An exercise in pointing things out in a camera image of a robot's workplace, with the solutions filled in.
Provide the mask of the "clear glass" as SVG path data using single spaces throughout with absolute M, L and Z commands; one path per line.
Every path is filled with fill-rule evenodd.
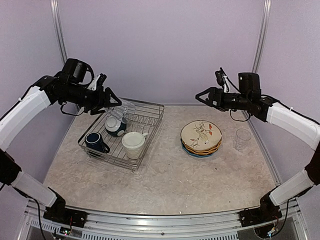
M 136 106 L 130 101 L 122 100 L 120 106 L 107 107 L 104 110 L 108 116 L 127 124 L 129 122 L 129 115 L 135 114 Z
M 244 128 L 237 129 L 235 132 L 234 148 L 237 151 L 244 150 L 247 147 L 248 142 L 251 140 L 251 138 L 252 135 L 248 130 Z

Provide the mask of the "cream plate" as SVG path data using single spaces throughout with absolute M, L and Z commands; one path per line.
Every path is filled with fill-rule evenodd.
M 182 128 L 180 139 L 188 147 L 204 150 L 215 146 L 222 140 L 222 132 L 212 122 L 195 120 Z

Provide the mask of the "cream ribbed mug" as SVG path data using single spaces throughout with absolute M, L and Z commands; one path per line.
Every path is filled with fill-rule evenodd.
M 146 143 L 146 138 L 149 134 L 140 132 L 128 132 L 122 139 L 121 143 L 123 145 L 124 151 L 129 159 L 137 160 L 143 151 Z

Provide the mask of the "yellow polka dot plate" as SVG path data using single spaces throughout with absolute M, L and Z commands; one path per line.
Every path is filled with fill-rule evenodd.
M 212 153 L 217 152 L 218 149 L 219 149 L 219 147 L 214 147 L 214 148 L 209 149 L 209 150 L 196 151 L 196 150 L 187 148 L 187 150 L 189 150 L 190 152 L 192 152 L 192 153 L 194 153 L 194 154 L 197 154 L 197 155 L 208 155 L 208 154 L 212 154 Z

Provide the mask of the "blue polka dot plate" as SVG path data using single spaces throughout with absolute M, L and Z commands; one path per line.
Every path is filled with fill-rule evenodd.
M 214 153 L 199 155 L 199 154 L 195 154 L 195 153 L 192 153 L 191 151 L 187 150 L 187 148 L 183 144 L 181 144 L 181 147 L 188 155 L 195 157 L 195 158 L 208 158 L 208 157 L 211 157 L 212 155 L 214 155 Z

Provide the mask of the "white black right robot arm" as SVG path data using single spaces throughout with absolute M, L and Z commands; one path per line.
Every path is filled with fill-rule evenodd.
M 309 164 L 285 183 L 266 193 L 260 199 L 259 207 L 240 212 L 241 219 L 247 222 L 251 219 L 267 222 L 281 218 L 281 204 L 305 194 L 320 183 L 320 124 L 285 106 L 278 99 L 262 95 L 257 73 L 239 73 L 236 92 L 230 92 L 232 83 L 223 69 L 216 71 L 215 76 L 219 87 L 210 87 L 196 94 L 196 100 L 222 112 L 246 111 L 250 116 L 299 138 L 314 151 Z

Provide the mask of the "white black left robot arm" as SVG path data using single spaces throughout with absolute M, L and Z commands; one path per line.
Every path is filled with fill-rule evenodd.
M 96 115 L 104 108 L 121 106 L 121 100 L 103 87 L 106 75 L 94 75 L 91 66 L 69 58 L 55 76 L 45 75 L 31 85 L 25 94 L 0 118 L 0 181 L 12 186 L 46 207 L 46 212 L 63 223 L 70 218 L 66 201 L 52 189 L 23 172 L 7 153 L 20 131 L 40 112 L 54 103 L 73 103 L 85 113 Z

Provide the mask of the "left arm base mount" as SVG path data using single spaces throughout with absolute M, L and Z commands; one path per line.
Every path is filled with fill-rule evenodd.
M 56 211 L 52 208 L 46 208 L 43 214 L 44 219 L 78 228 L 84 228 L 87 216 L 85 211 L 70 208 Z

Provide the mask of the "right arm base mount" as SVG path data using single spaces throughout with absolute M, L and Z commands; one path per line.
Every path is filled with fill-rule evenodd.
M 262 212 L 259 207 L 251 209 L 245 208 L 239 212 L 240 223 L 243 228 L 278 220 L 282 216 L 280 209 Z

